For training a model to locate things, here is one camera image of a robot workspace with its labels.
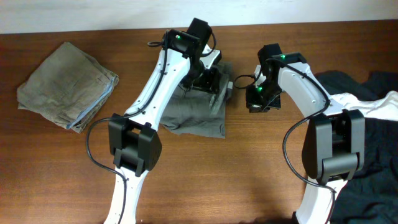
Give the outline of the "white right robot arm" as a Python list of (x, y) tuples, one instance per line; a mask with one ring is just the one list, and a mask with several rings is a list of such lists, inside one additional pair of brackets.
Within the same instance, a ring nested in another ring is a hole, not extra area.
[(306, 184), (293, 222), (329, 223), (339, 193), (364, 165), (364, 115), (335, 101), (302, 54), (285, 54), (278, 44), (268, 44), (257, 57), (254, 81), (246, 88), (247, 109), (252, 113), (279, 109), (280, 95), (285, 92), (303, 114), (284, 136), (283, 155), (287, 155), (287, 140), (293, 130), (308, 124), (302, 148), (306, 176), (286, 160), (289, 169)]

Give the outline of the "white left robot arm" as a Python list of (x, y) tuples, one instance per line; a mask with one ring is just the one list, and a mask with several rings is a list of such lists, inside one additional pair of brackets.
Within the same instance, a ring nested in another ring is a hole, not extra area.
[(208, 46), (213, 36), (208, 23), (197, 18), (186, 31), (167, 31), (143, 91), (124, 115), (112, 115), (108, 131), (116, 180), (106, 223), (135, 223), (144, 179), (160, 157), (157, 130), (174, 90), (180, 86), (211, 93), (210, 102), (215, 103), (221, 91), (221, 74), (215, 67), (221, 52)]

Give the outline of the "grey-green shorts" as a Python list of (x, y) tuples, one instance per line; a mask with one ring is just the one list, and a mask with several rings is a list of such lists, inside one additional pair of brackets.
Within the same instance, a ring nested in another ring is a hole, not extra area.
[(230, 62), (220, 62), (213, 68), (221, 75), (220, 92), (185, 91), (177, 87), (160, 119), (164, 128), (177, 135), (225, 138), (226, 102), (232, 97), (233, 66)]

